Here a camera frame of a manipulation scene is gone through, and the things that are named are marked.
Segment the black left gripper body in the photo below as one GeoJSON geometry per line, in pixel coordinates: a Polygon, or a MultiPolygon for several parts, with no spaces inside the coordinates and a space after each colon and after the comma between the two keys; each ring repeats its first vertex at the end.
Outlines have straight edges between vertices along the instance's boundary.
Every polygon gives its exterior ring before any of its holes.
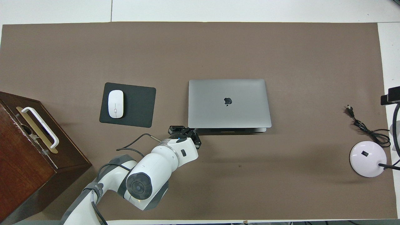
{"type": "Polygon", "coordinates": [[[181,133],[175,133],[174,138],[175,139],[185,139],[185,138],[191,139],[192,131],[195,131],[195,129],[194,128],[185,128],[184,130],[181,131],[181,133]]]}

